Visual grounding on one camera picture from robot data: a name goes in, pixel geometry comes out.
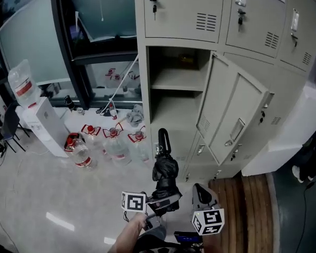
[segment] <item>locker shelf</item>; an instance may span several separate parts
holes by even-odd
[[[156,96],[156,102],[152,102],[151,124],[167,128],[195,127],[198,107],[193,94],[188,95]]]
[[[205,74],[197,68],[183,68],[169,59],[152,77],[152,89],[203,91]]]

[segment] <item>person's arm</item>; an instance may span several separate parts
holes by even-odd
[[[204,235],[202,237],[204,244],[205,253],[222,253],[221,246],[216,238],[215,234],[213,235]]]
[[[108,253],[132,253],[141,230],[146,226],[146,215],[137,213],[117,237]]]

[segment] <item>gray rag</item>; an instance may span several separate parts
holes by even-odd
[[[135,105],[131,112],[126,114],[127,122],[134,128],[136,128],[144,119],[143,107]]]

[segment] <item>plastic water bottle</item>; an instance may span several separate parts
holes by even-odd
[[[88,126],[88,134],[84,135],[84,140],[87,144],[87,146],[91,149],[91,150],[95,150],[98,153],[101,153],[103,155],[103,159],[104,160],[111,160],[111,157],[108,155],[108,153],[106,152],[103,142],[102,142],[102,138],[99,137],[99,135],[94,134],[95,133],[95,129],[92,125]]]
[[[8,82],[16,100],[23,108],[31,108],[40,102],[41,91],[32,79],[28,60],[23,60],[9,71]]]
[[[142,160],[142,162],[145,163],[148,167],[151,167],[148,153],[149,148],[145,143],[144,133],[142,131],[137,131],[135,135],[128,134],[127,136],[133,142],[134,149],[136,151],[138,158]]]
[[[86,168],[92,166],[90,151],[81,139],[67,139],[68,156],[75,162],[76,166]]]
[[[116,128],[110,128],[110,138],[105,143],[105,148],[116,165],[126,165],[131,162],[130,151],[125,142],[119,137]]]

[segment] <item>wooden slat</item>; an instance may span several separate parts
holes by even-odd
[[[227,213],[229,214],[229,253],[236,253],[236,217],[232,179],[225,179],[227,195]]]
[[[243,190],[246,201],[248,247],[247,253],[255,253],[255,217],[251,186],[248,177],[242,177]]]
[[[218,197],[218,202],[220,203],[219,187],[218,187],[218,183],[216,181],[217,180],[210,181],[210,189],[212,189],[215,192],[215,194]],[[218,243],[220,245],[221,244],[221,233],[218,233],[215,236],[216,236],[216,239],[218,240]]]
[[[261,180],[263,185],[263,192],[264,192],[264,201],[266,206],[266,212],[267,212],[267,227],[268,227],[268,240],[267,240],[267,251],[273,252],[273,213],[272,213],[272,207],[271,207],[271,199],[269,194],[269,188],[268,183],[266,180],[266,177]]]
[[[255,218],[255,253],[261,253],[261,211],[258,190],[256,188],[255,176],[249,176],[249,183],[252,191],[254,218]]]
[[[225,225],[221,230],[221,248],[223,253],[229,253],[229,215],[227,206],[227,196],[224,179],[218,179],[216,181],[219,187],[219,199],[220,205],[225,211]]]
[[[235,208],[235,218],[236,218],[236,253],[244,253],[244,233],[243,233],[243,221],[241,210],[245,206],[245,200],[239,195],[240,183],[237,179],[232,179],[233,183],[233,195],[234,195],[234,208]]]
[[[265,191],[268,189],[263,188],[262,179],[264,176],[257,175],[255,176],[256,181],[256,190],[258,191],[259,202],[260,202],[260,219],[261,219],[261,252],[262,253],[272,253],[268,251],[268,237],[269,231],[272,231],[272,228],[268,229],[268,222],[267,222],[267,211],[266,211],[266,204],[265,204]]]

